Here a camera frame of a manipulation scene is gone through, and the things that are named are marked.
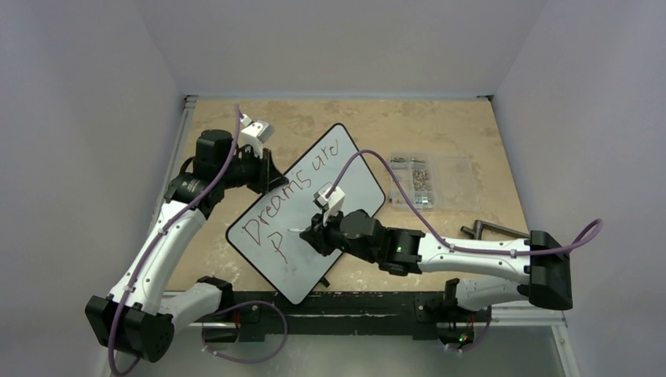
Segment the white whiteboard black frame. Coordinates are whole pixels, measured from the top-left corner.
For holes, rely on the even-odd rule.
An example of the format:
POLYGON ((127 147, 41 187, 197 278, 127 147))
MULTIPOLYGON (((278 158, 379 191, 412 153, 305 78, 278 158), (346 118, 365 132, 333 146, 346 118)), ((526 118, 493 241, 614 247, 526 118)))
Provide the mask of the white whiteboard black frame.
POLYGON ((341 256, 319 255, 298 233, 321 212, 314 194, 344 173, 342 212, 362 209, 376 214, 386 194, 364 158, 345 168, 358 147, 341 123, 331 126, 286 170, 288 184, 255 200, 227 229, 226 239, 290 303, 299 304, 341 256))

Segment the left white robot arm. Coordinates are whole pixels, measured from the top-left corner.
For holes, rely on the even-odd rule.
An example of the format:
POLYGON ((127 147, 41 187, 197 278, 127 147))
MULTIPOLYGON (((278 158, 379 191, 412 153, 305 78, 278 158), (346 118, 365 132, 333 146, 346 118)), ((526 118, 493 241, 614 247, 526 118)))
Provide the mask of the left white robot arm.
POLYGON ((130 268, 106 296, 93 296, 86 304, 86 317, 110 357, 124 353, 155 363, 178 331, 202 317, 240 321, 227 281, 204 276, 179 295, 163 294, 226 190, 245 187, 266 194, 287 184, 264 146, 272 132, 271 126, 252 123, 236 134, 205 130, 197 138, 194 156, 168 184, 157 222, 130 268))

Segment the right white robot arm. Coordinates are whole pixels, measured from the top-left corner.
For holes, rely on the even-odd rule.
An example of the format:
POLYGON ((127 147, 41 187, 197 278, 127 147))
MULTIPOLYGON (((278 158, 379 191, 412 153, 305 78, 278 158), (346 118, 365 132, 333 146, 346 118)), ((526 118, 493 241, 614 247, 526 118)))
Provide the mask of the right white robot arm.
POLYGON ((523 300, 541 309, 573 307, 569 253, 546 232, 533 231, 526 239, 508 241, 441 238, 431 232, 386 227, 366 211, 355 210, 315 214, 298 235, 322 256, 341 251, 394 276, 473 273, 473 279, 445 284, 441 309, 453 320, 523 300))

